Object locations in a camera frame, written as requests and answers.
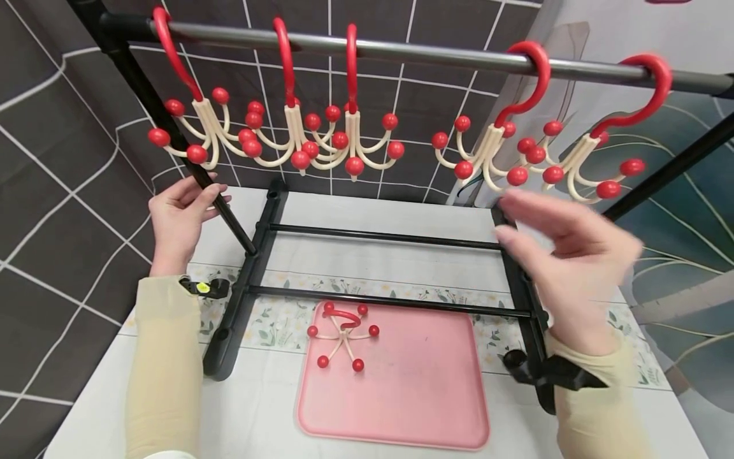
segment beige sleeve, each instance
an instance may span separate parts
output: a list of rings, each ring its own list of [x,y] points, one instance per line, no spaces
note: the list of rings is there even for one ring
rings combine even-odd
[[[632,399],[636,382],[629,344],[615,333],[619,349],[600,357],[577,353],[546,333],[550,354],[560,355],[601,379],[608,388],[580,391],[556,387],[558,445],[566,459],[654,458]]]
[[[138,284],[137,348],[128,385],[127,458],[163,451],[197,456],[202,383],[197,297],[181,276]]]

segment drying rack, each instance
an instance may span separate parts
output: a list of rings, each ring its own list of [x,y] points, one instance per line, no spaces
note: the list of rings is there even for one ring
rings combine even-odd
[[[189,143],[179,131],[174,119],[164,107],[163,101],[129,48],[130,42],[159,43],[153,20],[144,15],[109,12],[101,0],[68,0],[68,3],[92,35],[100,50],[113,61],[156,126],[170,134],[171,146],[177,150],[185,151],[189,147]],[[169,22],[168,27],[171,35],[176,40],[185,43],[235,48],[278,49],[277,35],[272,31],[188,24],[177,21]],[[346,48],[346,38],[341,37],[322,37],[295,33],[288,37],[291,42],[291,49],[294,52],[342,54]],[[528,57],[517,54],[421,46],[409,43],[386,43],[373,40],[358,40],[357,50],[358,56],[362,58],[535,75],[535,67],[532,61]],[[654,79],[644,68],[632,65],[550,59],[550,66],[553,78],[556,79],[633,87],[655,86]],[[734,78],[729,75],[674,71],[672,89],[681,92],[708,94],[720,98],[734,98]],[[619,199],[604,215],[611,220],[618,219],[704,159],[731,137],[734,137],[734,114],[726,117],[660,170]],[[202,188],[212,183],[207,172],[200,165],[193,164],[186,158],[179,159],[186,165]],[[252,239],[244,232],[223,198],[219,196],[214,201],[214,205],[222,215],[222,219],[244,247],[246,256],[239,277],[232,287],[232,296],[227,304],[222,321],[212,335],[211,342],[204,355],[203,368],[205,375],[208,377],[215,380],[224,380],[232,372],[252,307],[259,295],[342,300],[511,317],[515,318],[520,325],[527,352],[527,370],[531,374],[540,372],[544,364],[549,361],[543,342],[543,332],[548,327],[548,315],[542,310],[530,277],[499,244],[283,225],[280,223],[280,218],[283,215],[287,200],[288,189],[286,185],[280,180],[274,181],[268,189],[267,201],[255,227],[255,234]],[[511,224],[496,205],[491,212],[496,225]],[[351,237],[498,251],[504,262],[515,309],[262,286],[261,282],[268,258],[278,233]],[[555,413],[553,385],[551,383],[536,384],[536,391],[543,409],[548,413]]]

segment metal rod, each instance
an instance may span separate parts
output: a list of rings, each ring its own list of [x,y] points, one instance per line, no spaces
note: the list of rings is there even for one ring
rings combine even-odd
[[[437,311],[465,312],[472,314],[485,314],[488,316],[515,317],[518,319],[530,319],[533,317],[533,314],[530,311],[518,311],[517,309],[439,303],[435,301],[408,300],[404,298],[372,297],[368,295],[339,292],[319,292],[313,290],[282,289],[280,287],[250,286],[250,293],[266,294],[274,297],[295,297],[310,298],[312,300],[351,301],[353,303],[401,306],[405,308],[434,309]]]
[[[378,241],[414,242],[417,244],[443,245],[485,250],[502,250],[497,242],[462,241],[440,237],[410,236],[407,234],[374,233],[372,231],[353,231],[332,228],[316,228],[312,226],[270,225],[273,231],[282,233],[318,234],[319,236],[355,237],[358,239],[375,239]]]
[[[732,137],[734,137],[734,113],[727,116],[657,172],[634,187],[629,193],[609,207],[604,212],[604,216],[612,221],[618,220],[622,215],[642,203],[642,201],[650,198],[667,184],[680,177],[696,163],[712,154]]]
[[[92,35],[95,42],[99,45],[100,50],[109,57],[117,67],[117,70],[123,76],[125,81],[133,90],[133,93],[145,107],[153,122],[161,129],[164,129],[171,136],[171,146],[176,150],[185,151],[189,147],[181,131],[178,130],[176,122],[166,111],[163,101],[158,96],[156,89],[150,80],[138,65],[135,57],[130,52],[127,41],[108,34],[101,26],[102,16],[108,14],[101,0],[68,0],[72,10],[79,17],[79,20],[87,31]],[[189,169],[191,175],[194,176],[199,186],[204,189],[213,184],[213,181],[200,165],[195,165],[186,158],[180,158],[186,168]],[[247,237],[237,218],[232,213],[225,202],[222,195],[218,195],[214,200],[214,207],[217,208],[222,219],[227,223],[232,233],[237,238],[245,251],[250,254],[256,253],[255,246]]]
[[[147,30],[142,26],[143,21],[148,25]],[[124,40],[153,43],[159,41],[153,22],[145,16],[108,14],[103,18],[101,25],[105,30]],[[168,27],[171,35],[181,42],[232,48],[278,49],[275,32],[269,30],[209,26],[178,21],[171,21]],[[288,38],[291,41],[293,52],[342,55],[346,49],[346,38],[341,37],[290,33]],[[535,75],[535,67],[528,57],[508,53],[357,40],[357,56],[415,64],[449,65],[472,70]],[[655,80],[649,72],[633,65],[551,59],[550,67],[552,77],[557,79],[633,87],[655,86]],[[728,75],[673,72],[673,90],[734,98],[733,87],[734,79]]]

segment black pole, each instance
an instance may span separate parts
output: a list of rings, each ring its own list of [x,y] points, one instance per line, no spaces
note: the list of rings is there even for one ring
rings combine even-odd
[[[68,0],[68,3],[81,23],[84,24],[84,27],[92,35],[92,38],[97,42],[100,50],[112,59],[115,67],[117,67],[120,74],[140,100],[140,103],[148,111],[156,126],[164,129],[171,136],[171,146],[176,150],[185,151],[189,147],[189,142],[182,135],[181,131],[178,130],[176,122],[169,115],[156,89],[145,76],[135,57],[130,52],[128,42],[106,34],[100,27],[102,16],[107,14],[107,8],[105,8],[102,1]],[[202,189],[213,184],[213,181],[203,167],[190,162],[186,158],[179,159],[189,169],[189,172],[191,172],[191,175],[194,176],[196,182]],[[217,199],[214,200],[214,207],[222,215],[222,219],[227,223],[227,226],[232,230],[232,233],[239,243],[242,244],[245,251],[250,255],[255,255],[257,253],[255,246],[221,195],[217,196]]]
[[[680,177],[696,163],[716,151],[729,139],[734,137],[734,113],[727,116],[719,124],[695,140],[674,159],[660,168],[656,173],[647,177],[640,185],[627,193],[622,199],[614,203],[604,212],[604,216],[612,221],[637,207],[671,181]]]

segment pink tray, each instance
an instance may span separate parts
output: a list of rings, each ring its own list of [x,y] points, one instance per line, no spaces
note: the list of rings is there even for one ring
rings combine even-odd
[[[316,307],[319,332],[337,333]],[[354,303],[336,309],[357,313]],[[341,324],[349,322],[337,318]],[[379,336],[350,341],[364,371],[352,369],[342,346],[311,339],[298,396],[297,421],[309,435],[451,449],[481,449],[490,437],[487,403],[471,320],[466,314],[370,305],[355,335],[379,326]]]

